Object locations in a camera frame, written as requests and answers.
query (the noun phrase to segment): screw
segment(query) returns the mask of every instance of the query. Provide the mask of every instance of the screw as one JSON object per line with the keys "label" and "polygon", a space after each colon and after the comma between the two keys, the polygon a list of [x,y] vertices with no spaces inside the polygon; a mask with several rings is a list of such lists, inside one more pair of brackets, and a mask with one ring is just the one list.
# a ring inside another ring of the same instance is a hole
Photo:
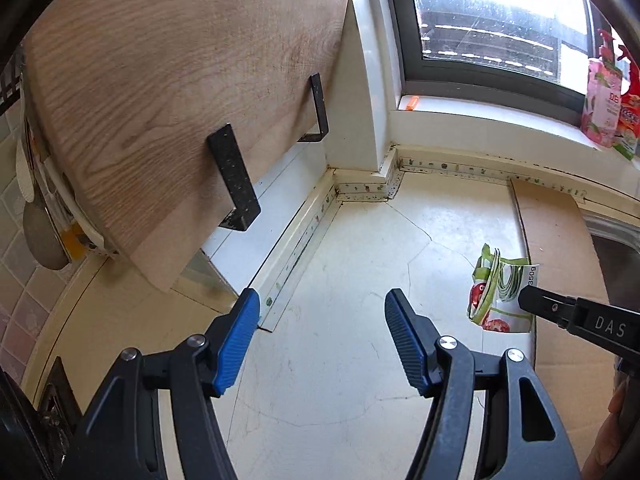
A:
{"label": "screw", "polygon": [[512,361],[519,363],[524,359],[524,354],[517,348],[509,348],[507,350],[507,357]]}
{"label": "screw", "polygon": [[122,352],[120,352],[120,358],[123,361],[132,361],[138,355],[138,350],[135,348],[125,348]]}
{"label": "screw", "polygon": [[187,339],[187,345],[192,348],[200,348],[202,345],[204,345],[206,340],[207,339],[202,334],[191,335]]}
{"label": "screw", "polygon": [[453,350],[456,346],[458,346],[458,342],[454,337],[450,335],[444,335],[440,338],[440,346],[446,348],[447,350]]}

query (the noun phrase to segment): blue gripper pad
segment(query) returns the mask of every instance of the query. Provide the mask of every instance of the blue gripper pad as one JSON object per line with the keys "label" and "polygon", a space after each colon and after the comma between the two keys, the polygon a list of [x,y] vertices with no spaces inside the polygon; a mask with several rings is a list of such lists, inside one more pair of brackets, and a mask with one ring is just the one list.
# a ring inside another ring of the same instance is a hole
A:
{"label": "blue gripper pad", "polygon": [[400,306],[399,301],[402,300],[408,305],[404,294],[397,288],[387,293],[385,298],[386,325],[389,327],[391,337],[396,344],[396,350],[409,384],[423,396],[429,388],[429,381],[426,377],[427,356]]}
{"label": "blue gripper pad", "polygon": [[236,382],[259,317],[260,297],[252,288],[246,288],[231,312],[214,319],[207,330],[205,336],[217,358],[213,388],[219,397]]}

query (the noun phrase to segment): stainless steel sink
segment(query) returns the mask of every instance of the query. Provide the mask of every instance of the stainless steel sink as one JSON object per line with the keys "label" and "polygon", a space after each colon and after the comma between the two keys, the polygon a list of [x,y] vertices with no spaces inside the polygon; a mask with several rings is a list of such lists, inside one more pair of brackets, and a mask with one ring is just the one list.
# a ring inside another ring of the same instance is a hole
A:
{"label": "stainless steel sink", "polygon": [[640,228],[594,213],[584,215],[609,303],[640,312]]}

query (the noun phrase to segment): spray bottle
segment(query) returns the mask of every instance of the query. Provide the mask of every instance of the spray bottle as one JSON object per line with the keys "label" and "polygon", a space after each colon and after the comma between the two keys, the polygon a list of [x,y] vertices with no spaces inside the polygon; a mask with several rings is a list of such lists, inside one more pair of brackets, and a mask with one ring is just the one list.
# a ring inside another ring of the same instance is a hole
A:
{"label": "spray bottle", "polygon": [[626,46],[620,45],[622,55],[618,58],[629,60],[629,90],[621,98],[620,118],[613,147],[628,160],[633,160],[640,137],[640,72]]}
{"label": "spray bottle", "polygon": [[613,145],[620,115],[622,72],[615,65],[613,36],[599,29],[604,44],[600,58],[589,60],[587,95],[580,129],[593,142],[610,148]]}

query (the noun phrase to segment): food package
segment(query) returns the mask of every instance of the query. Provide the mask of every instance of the food package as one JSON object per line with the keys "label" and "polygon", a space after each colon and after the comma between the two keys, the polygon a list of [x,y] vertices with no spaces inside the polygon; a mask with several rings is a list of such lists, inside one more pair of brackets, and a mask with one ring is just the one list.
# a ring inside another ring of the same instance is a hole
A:
{"label": "food package", "polygon": [[538,284],[538,266],[528,258],[508,260],[482,247],[469,295],[469,319],[493,332],[529,332],[533,316],[520,309],[518,295],[527,285]]}
{"label": "food package", "polygon": [[640,137],[640,70],[626,46],[620,45],[620,50],[622,50],[622,56],[618,60],[624,57],[629,59],[630,84],[629,90],[622,95],[620,118],[613,147],[628,160],[633,160],[638,146],[638,137]]}
{"label": "food package", "polygon": [[615,65],[612,35],[606,30],[598,31],[604,44],[600,47],[600,59],[589,60],[587,95],[580,129],[593,142],[610,148],[620,116],[622,72]]}

